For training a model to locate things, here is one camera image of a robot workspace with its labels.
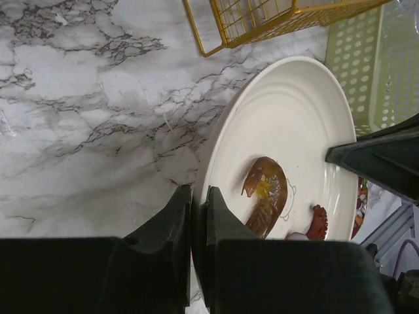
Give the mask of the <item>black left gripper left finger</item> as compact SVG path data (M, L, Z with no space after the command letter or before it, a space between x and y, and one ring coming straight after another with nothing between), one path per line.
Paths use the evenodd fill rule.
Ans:
M2 313L184 313L191 188L125 237L1 240Z

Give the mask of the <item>cream round plate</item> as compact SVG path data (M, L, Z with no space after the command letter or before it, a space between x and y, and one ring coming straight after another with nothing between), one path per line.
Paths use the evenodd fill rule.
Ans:
M355 130L346 96L319 61L293 56L255 75L225 107L201 157L192 206L200 214L208 189L220 189L228 209L245 222L257 197L242 192L261 156L275 160L287 179L287 203L268 237L305 233L312 207L325 208L326 238L351 238L357 175L325 161L327 149L353 143Z

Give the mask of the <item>clear drinking glass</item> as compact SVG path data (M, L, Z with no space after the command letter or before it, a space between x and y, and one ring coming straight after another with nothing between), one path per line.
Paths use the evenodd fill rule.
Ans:
M418 0L397 0L404 17L413 18L415 32L418 33Z

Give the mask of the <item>pale green perforated basket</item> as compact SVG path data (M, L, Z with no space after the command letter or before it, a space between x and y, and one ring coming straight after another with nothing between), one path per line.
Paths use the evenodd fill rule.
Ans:
M325 57L358 137L418 114L418 33L397 1L333 24Z

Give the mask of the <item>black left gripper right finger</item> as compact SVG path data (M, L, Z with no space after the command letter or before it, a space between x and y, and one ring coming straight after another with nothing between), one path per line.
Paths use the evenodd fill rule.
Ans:
M367 251L350 242L262 240L219 188L200 210L198 279L212 313L391 313Z

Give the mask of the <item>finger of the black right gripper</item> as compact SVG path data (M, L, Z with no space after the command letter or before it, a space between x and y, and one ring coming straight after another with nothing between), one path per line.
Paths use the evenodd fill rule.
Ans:
M418 205L418 115L361 136L355 143L330 147L325 161Z

